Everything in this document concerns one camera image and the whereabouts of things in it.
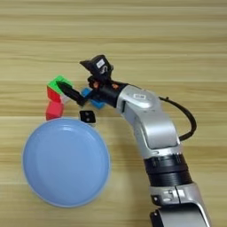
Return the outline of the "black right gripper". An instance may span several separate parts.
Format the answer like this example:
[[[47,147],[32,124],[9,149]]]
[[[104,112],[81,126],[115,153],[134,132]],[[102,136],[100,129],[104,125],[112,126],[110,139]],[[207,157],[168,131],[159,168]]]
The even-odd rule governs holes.
[[[83,60],[80,64],[90,72],[93,70],[93,64],[90,60]],[[94,76],[90,76],[88,82],[92,89],[91,98],[107,103],[112,107],[116,107],[120,93],[127,86],[127,83],[116,82],[111,79],[101,82]],[[57,85],[66,96],[75,101],[79,106],[84,106],[88,101],[88,99],[83,97],[79,91],[74,90],[73,87],[66,82],[57,82]]]

